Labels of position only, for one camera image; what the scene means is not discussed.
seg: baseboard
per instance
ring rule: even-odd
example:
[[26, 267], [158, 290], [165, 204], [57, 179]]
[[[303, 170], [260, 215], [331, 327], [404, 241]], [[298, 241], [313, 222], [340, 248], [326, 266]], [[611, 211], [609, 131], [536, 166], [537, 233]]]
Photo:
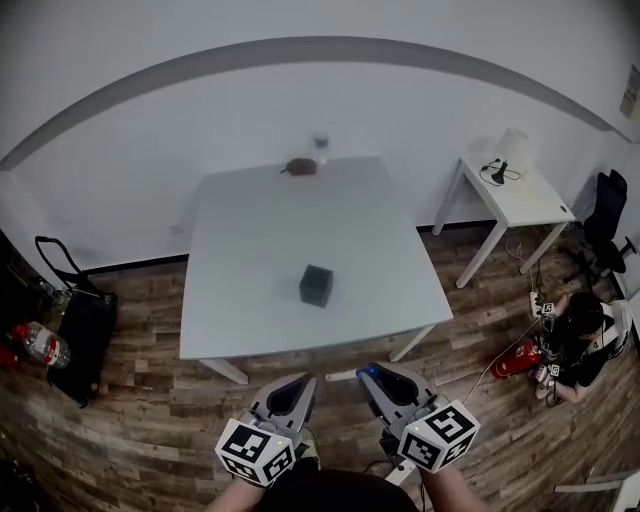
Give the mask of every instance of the baseboard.
[[[496, 223], [495, 220], [476, 220], [472, 222], [457, 222], [454, 224], [446, 224], [442, 230], [448, 231], [451, 229], [462, 228], [477, 228], [482, 226], [493, 226]], [[433, 225], [430, 226], [418, 226], [416, 228], [418, 233], [431, 232]], [[106, 267], [96, 267], [85, 270], [89, 275], [106, 274], [108, 272], [120, 272], [122, 270], [132, 270], [137, 268], [154, 267], [156, 265], [167, 265], [169, 263], [182, 263], [189, 259], [188, 254], [179, 254], [177, 256], [167, 256], [165, 258], [154, 258], [151, 260], [134, 261], [131, 263], [121, 263], [119, 265], [107, 265]]]
[[[494, 226], [496, 221], [494, 219], [488, 220], [472, 220], [470, 222], [454, 222], [450, 224], [445, 224], [442, 226], [442, 231], [450, 231], [452, 229], [464, 229], [464, 228], [479, 228], [479, 227], [491, 227]], [[433, 224], [429, 224], [426, 226], [418, 226], [416, 228], [418, 233], [431, 233], [433, 229]]]
[[177, 256], [167, 256], [164, 258], [154, 258], [151, 260], [133, 261], [131, 263], [121, 263], [119, 265], [108, 265], [85, 270], [88, 275], [106, 274], [108, 272], [120, 272], [122, 270], [132, 270], [137, 268], [155, 267], [157, 265], [168, 265], [169, 263], [183, 263], [189, 259], [188, 254], [178, 254]]

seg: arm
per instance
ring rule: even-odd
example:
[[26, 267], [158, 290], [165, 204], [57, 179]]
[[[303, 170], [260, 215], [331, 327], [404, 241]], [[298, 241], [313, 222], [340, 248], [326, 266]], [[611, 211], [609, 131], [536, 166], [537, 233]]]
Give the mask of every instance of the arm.
[[560, 300], [558, 301], [558, 305], [556, 306], [556, 316], [560, 316], [564, 314], [569, 308], [569, 296], [565, 293]]
[[264, 489], [236, 478], [204, 512], [251, 512], [262, 499]]
[[420, 471], [422, 484], [434, 512], [487, 512], [489, 507], [470, 488], [460, 470], [453, 465], [438, 473]]
[[582, 387], [580, 384], [571, 388], [556, 381], [556, 396], [572, 404], [582, 401], [588, 392], [589, 388]]

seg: red fire extinguisher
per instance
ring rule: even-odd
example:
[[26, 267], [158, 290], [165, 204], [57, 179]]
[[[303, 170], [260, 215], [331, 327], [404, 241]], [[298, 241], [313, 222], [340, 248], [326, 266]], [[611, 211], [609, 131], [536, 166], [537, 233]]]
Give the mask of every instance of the red fire extinguisher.
[[514, 373], [523, 372], [538, 364], [541, 359], [540, 348], [532, 339], [517, 343], [491, 365], [491, 373], [497, 379], [504, 379]]

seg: person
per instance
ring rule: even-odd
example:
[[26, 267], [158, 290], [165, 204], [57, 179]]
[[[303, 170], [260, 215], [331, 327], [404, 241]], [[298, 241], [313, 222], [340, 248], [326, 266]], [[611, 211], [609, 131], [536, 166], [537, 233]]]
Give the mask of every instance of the person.
[[[315, 442], [292, 469], [269, 489], [235, 478], [205, 512], [416, 512], [400, 488], [374, 475], [320, 469]], [[486, 512], [486, 504], [469, 488], [462, 473], [449, 464], [438, 473], [421, 473], [435, 512]]]
[[556, 379], [546, 372], [544, 365], [538, 367], [536, 378], [540, 383], [536, 396], [544, 399], [553, 392], [556, 399], [577, 404], [587, 396], [613, 346], [590, 354], [586, 349], [590, 343], [603, 339], [604, 331], [613, 325], [613, 318], [604, 314], [602, 302], [593, 293], [563, 296], [556, 306], [556, 315], [558, 318], [547, 342], [551, 359], [562, 355], [564, 362]]

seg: plastic water bottle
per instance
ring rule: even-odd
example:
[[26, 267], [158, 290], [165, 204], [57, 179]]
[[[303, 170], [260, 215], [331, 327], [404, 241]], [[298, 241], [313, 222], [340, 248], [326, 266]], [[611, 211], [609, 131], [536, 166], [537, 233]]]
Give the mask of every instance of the plastic water bottle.
[[29, 355], [52, 368], [65, 368], [71, 360], [69, 345], [38, 322], [25, 322], [13, 328], [13, 337], [23, 341]]
[[325, 132], [313, 134], [314, 160], [318, 167], [327, 165], [329, 161], [329, 136]]

